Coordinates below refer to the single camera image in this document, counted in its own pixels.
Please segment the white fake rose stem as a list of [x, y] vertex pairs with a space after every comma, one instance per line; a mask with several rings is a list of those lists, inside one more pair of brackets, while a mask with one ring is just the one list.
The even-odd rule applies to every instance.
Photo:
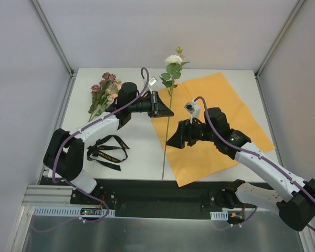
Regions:
[[172, 106], [173, 91], [177, 86], [176, 81], [181, 77], [183, 66], [188, 63], [189, 61], [185, 61], [183, 48], [181, 46], [177, 46], [176, 53], [165, 59], [165, 72], [160, 74], [159, 77], [169, 95], [169, 109], [171, 109]]

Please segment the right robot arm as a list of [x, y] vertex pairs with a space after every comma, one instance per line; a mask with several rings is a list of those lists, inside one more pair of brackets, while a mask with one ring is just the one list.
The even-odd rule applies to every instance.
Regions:
[[213, 142], [220, 153], [248, 167], [271, 187], [267, 190], [235, 180], [215, 197], [220, 207], [255, 205], [279, 215], [295, 231], [302, 231], [315, 217], [315, 180], [306, 181], [272, 161], [248, 136], [230, 128], [220, 108], [209, 108], [204, 122], [197, 118], [180, 121], [166, 144], [183, 149], [198, 141]]

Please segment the orange wrapping paper sheet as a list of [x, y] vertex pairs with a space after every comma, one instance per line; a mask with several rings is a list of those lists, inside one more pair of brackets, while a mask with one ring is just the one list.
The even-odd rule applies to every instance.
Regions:
[[[265, 153], [275, 149], [272, 140], [221, 72], [184, 81], [174, 88], [172, 95], [166, 89], [160, 90], [159, 96], [174, 112], [170, 118], [152, 120], [162, 144], [175, 133], [180, 121], [189, 118], [190, 114], [184, 109], [185, 104], [202, 96], [207, 108], [220, 108], [232, 130], [241, 131]], [[201, 114], [199, 122], [192, 125], [206, 130], [205, 135], [209, 140], [197, 141], [193, 146], [186, 145], [183, 149], [172, 146], [166, 148], [166, 158], [179, 187], [237, 165], [237, 161], [221, 153], [213, 143], [214, 140], [221, 143], [215, 134], [219, 130], [216, 122], [208, 124], [205, 114]]]

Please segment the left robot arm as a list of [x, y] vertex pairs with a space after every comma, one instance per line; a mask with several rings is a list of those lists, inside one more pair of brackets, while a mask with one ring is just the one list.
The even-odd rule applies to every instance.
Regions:
[[88, 204], [100, 199], [100, 185], [84, 169], [87, 156], [98, 140], [125, 126], [133, 113], [145, 112], [150, 118], [172, 117], [174, 113], [157, 91], [138, 92], [136, 84], [125, 82], [115, 101], [96, 119], [75, 131], [57, 129], [49, 142], [43, 164], [62, 179], [83, 191]]

